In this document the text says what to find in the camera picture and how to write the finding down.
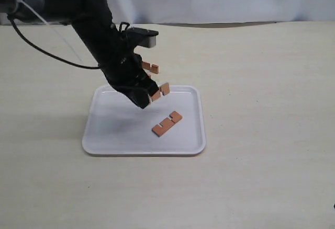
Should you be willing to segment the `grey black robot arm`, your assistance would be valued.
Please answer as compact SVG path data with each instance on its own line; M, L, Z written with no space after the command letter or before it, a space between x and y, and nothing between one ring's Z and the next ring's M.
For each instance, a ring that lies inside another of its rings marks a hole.
M1 13L11 24L20 20L72 26L109 85L139 108L147 107L159 90L135 53L138 46L153 47L158 32L127 22L116 26L107 0L1 0Z

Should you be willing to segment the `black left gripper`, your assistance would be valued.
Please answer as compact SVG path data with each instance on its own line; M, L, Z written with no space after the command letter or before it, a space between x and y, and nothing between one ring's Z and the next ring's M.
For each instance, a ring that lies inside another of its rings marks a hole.
M109 85L137 107L145 109L159 87L142 68L142 58L134 53L124 30L99 20L78 21L72 27L96 60Z

